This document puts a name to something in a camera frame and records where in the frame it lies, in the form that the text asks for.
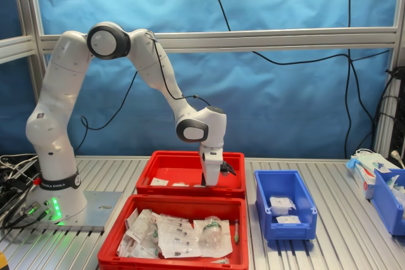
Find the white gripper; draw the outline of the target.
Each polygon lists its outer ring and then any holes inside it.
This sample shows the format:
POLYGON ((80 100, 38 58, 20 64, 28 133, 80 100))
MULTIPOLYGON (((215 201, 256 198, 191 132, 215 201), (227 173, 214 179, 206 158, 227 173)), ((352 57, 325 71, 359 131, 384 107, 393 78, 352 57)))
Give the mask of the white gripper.
POLYGON ((204 187, 215 187, 218 183, 221 164, 210 164, 202 162, 202 181, 204 187))

